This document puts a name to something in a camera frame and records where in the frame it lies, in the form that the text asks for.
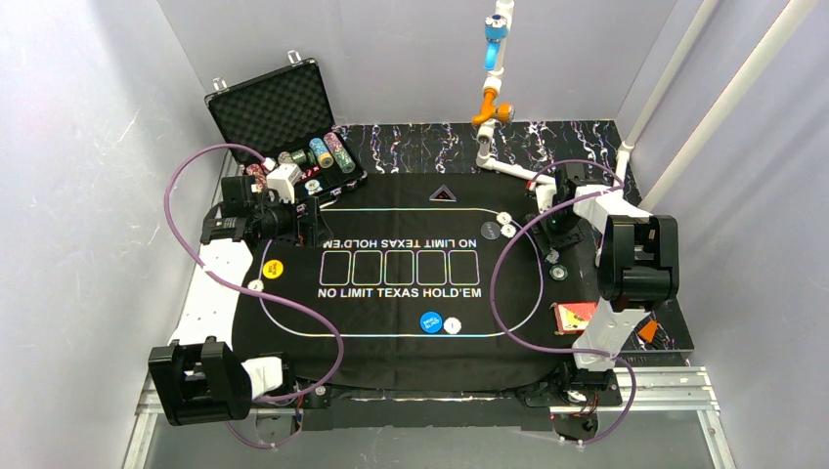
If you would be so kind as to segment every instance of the black marble surface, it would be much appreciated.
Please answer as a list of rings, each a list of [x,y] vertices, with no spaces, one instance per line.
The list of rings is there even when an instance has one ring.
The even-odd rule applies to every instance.
[[[476,129],[470,123],[349,125],[337,127],[349,148],[370,174],[477,173]],[[552,160],[583,159],[611,169],[621,144],[613,121],[512,122],[496,128],[492,153],[500,161],[539,170]],[[592,175],[602,171],[589,167]],[[610,177],[604,175],[610,183]],[[641,202],[631,168],[625,180],[625,199]],[[594,233],[596,247],[600,237]],[[679,305],[672,301],[652,314],[659,323],[657,340],[645,344],[635,335],[625,350],[693,350]]]

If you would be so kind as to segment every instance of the blue disc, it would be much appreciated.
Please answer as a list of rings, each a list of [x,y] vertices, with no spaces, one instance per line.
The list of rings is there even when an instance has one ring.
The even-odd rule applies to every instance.
[[[423,332],[434,334],[443,327],[443,318],[434,311],[430,311],[420,317],[420,327],[423,329]]]

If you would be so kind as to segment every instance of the triangle logo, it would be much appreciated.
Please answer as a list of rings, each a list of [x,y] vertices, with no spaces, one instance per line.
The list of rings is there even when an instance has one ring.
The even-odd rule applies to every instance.
[[[457,202],[458,198],[444,184],[429,196],[432,202]]]

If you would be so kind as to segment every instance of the yellow disc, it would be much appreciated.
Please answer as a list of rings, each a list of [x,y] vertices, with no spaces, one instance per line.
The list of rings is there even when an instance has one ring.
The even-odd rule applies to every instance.
[[[274,278],[279,278],[283,274],[283,271],[283,263],[273,260],[265,263],[265,267],[262,268],[262,275],[265,276],[265,278],[273,280]]]

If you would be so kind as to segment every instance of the black case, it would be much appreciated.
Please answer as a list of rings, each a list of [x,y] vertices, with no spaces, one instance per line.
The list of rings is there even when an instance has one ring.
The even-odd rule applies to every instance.
[[[225,142],[251,147],[274,160],[283,151],[310,150],[308,143],[311,139],[321,139],[334,127],[326,87],[314,59],[291,64],[212,93],[204,97],[204,102]],[[356,168],[346,174],[335,163],[328,169],[320,168],[315,176],[306,177],[314,168],[306,162],[301,165],[303,179],[295,185],[298,201],[308,196],[305,183],[311,179],[322,184],[323,190],[315,194],[321,203],[336,199],[343,191],[356,188],[366,179],[367,173],[357,154],[339,134],[336,135],[348,150]],[[239,164],[246,166],[258,162],[244,151],[234,149],[231,152]]]

